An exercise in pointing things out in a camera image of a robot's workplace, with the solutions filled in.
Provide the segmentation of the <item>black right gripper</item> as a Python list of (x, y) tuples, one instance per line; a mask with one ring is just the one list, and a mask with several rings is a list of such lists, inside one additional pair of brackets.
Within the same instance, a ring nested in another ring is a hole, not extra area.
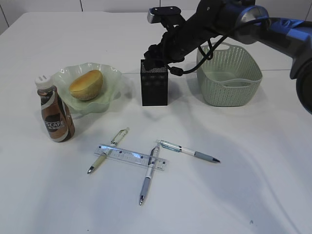
[(235, 28), (234, 0), (201, 0), (195, 13), (181, 25), (168, 28), (159, 44), (144, 53), (148, 60), (163, 60), (164, 67), (184, 61), (186, 55), (210, 38), (225, 35)]

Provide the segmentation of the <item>black blue right robot arm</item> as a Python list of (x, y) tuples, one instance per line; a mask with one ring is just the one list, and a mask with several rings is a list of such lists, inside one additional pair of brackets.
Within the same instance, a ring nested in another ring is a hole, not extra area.
[(160, 43), (144, 53), (147, 70), (162, 66), (173, 75), (184, 75), (186, 71), (175, 64), (211, 38), (219, 37), (220, 42), (232, 38), (243, 44), (258, 41), (292, 58), (290, 78), (296, 81), (298, 99), (308, 112), (312, 110), (310, 21), (270, 17), (253, 0), (202, 0), (189, 19), (176, 6), (154, 7), (147, 20), (166, 29)]

